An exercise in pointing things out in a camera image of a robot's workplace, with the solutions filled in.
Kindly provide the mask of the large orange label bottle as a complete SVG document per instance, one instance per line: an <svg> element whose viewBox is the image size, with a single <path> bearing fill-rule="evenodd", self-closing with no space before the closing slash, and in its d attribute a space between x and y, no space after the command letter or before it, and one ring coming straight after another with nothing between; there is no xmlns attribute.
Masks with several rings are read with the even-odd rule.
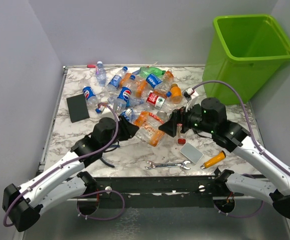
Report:
<svg viewBox="0 0 290 240"><path fill-rule="evenodd" d="M156 147L165 135L164 132L158 129L163 123L164 121L157 115L148 111L142 111L133 122L134 125L139 127L135 136L149 145Z"/></svg>

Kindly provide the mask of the clear label-less bottle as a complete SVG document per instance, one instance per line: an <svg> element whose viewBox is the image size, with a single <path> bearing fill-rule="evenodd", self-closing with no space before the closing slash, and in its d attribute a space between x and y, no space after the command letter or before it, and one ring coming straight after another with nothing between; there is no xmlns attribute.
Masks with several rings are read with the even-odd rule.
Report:
<svg viewBox="0 0 290 240"><path fill-rule="evenodd" d="M165 111L158 111L156 114L164 123L168 120L168 114Z"/></svg>

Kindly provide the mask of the red label cola bottle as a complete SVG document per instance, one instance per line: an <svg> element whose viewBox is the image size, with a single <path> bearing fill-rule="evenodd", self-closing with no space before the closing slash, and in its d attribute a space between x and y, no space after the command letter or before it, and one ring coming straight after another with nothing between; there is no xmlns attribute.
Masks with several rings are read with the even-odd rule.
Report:
<svg viewBox="0 0 290 240"><path fill-rule="evenodd" d="M186 144L186 133L182 133L182 132L177 133L177 143L179 145Z"/></svg>

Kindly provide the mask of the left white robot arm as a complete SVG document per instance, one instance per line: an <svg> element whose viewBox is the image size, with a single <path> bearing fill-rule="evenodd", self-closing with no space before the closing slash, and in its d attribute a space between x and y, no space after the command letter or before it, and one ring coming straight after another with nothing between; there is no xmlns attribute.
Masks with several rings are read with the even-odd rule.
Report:
<svg viewBox="0 0 290 240"><path fill-rule="evenodd" d="M4 226L23 232L55 205L72 197L92 196L97 185L84 169L100 159L112 144L131 139L138 130L123 116L100 119L91 133L45 172L20 186L12 183L4 189Z"/></svg>

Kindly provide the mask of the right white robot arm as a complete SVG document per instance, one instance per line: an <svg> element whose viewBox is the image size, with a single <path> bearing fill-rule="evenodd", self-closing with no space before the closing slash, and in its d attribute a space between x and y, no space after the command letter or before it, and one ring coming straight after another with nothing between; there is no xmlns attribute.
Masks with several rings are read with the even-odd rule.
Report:
<svg viewBox="0 0 290 240"><path fill-rule="evenodd" d="M290 167L254 141L251 132L228 120L224 104L211 97L190 110L176 109L159 130L175 137L179 124L184 133L190 129L211 134L218 146L241 157L267 178L261 181L225 169L215 179L214 189L219 195L233 192L257 198L290 219Z"/></svg>

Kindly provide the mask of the green plastic bin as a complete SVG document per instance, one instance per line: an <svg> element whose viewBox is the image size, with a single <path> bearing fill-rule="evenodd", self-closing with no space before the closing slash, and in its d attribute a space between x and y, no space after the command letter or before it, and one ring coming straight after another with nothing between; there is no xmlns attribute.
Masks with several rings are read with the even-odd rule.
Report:
<svg viewBox="0 0 290 240"><path fill-rule="evenodd" d="M217 16L214 36L202 80L208 97L225 105L239 103L231 85L244 103L248 102L271 76L290 61L290 39L277 20L268 14Z"/></svg>

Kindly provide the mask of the grey rectangular sharpening stone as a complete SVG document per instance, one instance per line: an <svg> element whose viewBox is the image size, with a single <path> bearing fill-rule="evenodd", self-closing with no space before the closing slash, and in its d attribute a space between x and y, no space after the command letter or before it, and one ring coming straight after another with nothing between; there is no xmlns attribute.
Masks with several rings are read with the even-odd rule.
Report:
<svg viewBox="0 0 290 240"><path fill-rule="evenodd" d="M197 164L203 157L203 153L188 142L180 149L180 153L193 164Z"/></svg>

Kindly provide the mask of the pepsi bottle centre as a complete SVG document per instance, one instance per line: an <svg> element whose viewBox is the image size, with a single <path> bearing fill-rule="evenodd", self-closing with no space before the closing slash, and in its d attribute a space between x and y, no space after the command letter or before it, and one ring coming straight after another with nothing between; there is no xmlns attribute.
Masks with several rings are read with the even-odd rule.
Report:
<svg viewBox="0 0 290 240"><path fill-rule="evenodd" d="M127 102L130 98L131 95L131 90L128 87L122 87L119 95L117 96L117 98L114 101L114 111L117 114L120 114L124 111Z"/></svg>

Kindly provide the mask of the orange label bottle back right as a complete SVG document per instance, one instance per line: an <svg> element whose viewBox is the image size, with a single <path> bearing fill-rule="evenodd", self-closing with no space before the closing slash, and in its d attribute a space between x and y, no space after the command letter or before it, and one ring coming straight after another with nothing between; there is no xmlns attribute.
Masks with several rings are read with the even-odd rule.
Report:
<svg viewBox="0 0 290 240"><path fill-rule="evenodd" d="M174 75L172 73L172 69L167 70L164 75L162 76L162 81L168 86L171 87L171 85L174 82Z"/></svg>

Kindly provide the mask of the pepsi bottle left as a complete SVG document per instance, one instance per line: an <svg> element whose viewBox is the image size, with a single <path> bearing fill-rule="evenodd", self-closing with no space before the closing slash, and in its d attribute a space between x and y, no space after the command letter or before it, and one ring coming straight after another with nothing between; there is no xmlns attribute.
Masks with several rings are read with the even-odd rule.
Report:
<svg viewBox="0 0 290 240"><path fill-rule="evenodd" d="M84 94L85 100L87 102L87 107L89 109L93 109L96 113L100 114L101 110L98 107L99 100L94 94L92 88L90 86L84 86L82 89L82 92Z"/></svg>

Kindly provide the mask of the blue label bottle back left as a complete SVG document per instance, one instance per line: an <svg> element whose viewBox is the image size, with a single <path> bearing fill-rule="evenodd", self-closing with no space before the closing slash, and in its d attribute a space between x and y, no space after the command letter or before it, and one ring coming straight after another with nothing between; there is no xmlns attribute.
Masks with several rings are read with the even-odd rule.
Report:
<svg viewBox="0 0 290 240"><path fill-rule="evenodd" d="M118 89L119 84L121 80L124 78L124 76L127 73L128 68L126 66L122 67L109 81L109 83L106 86L106 89L108 91L114 92Z"/></svg>

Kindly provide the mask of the blue label bottle back right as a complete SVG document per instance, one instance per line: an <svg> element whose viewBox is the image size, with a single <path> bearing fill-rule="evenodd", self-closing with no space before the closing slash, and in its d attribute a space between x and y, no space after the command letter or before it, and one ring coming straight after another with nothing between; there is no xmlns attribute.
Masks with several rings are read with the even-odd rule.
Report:
<svg viewBox="0 0 290 240"><path fill-rule="evenodd" d="M146 82L154 89L157 94L170 97L172 93L170 92L170 87L164 83L159 77L153 73L149 74L146 78Z"/></svg>

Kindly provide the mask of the green sprite bottle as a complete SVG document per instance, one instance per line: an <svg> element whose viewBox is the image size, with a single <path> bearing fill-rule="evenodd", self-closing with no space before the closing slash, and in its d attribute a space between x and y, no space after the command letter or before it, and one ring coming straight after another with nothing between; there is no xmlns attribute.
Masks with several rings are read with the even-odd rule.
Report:
<svg viewBox="0 0 290 240"><path fill-rule="evenodd" d="M141 78L147 78L150 74L154 74L157 77L158 76L163 76L165 74L165 70L161 70L157 67L149 66L149 67L141 67L140 68L140 77Z"/></svg>

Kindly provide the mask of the small clear bottle back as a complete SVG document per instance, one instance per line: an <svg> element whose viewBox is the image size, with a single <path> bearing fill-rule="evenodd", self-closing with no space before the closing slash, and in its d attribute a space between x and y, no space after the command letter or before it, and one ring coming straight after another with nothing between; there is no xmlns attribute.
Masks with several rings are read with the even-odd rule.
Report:
<svg viewBox="0 0 290 240"><path fill-rule="evenodd" d="M104 87L106 84L107 76L106 76L106 70L101 61L98 61L96 64L96 78L97 78L98 84Z"/></svg>

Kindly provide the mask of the black base frame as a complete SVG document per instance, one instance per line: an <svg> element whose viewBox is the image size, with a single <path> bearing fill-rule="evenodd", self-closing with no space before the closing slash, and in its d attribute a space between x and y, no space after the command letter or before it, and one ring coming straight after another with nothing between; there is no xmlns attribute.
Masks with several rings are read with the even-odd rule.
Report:
<svg viewBox="0 0 290 240"><path fill-rule="evenodd" d="M81 210L126 208L213 207L213 198L226 199L230 191L213 175L157 177L97 177L101 193L77 202Z"/></svg>

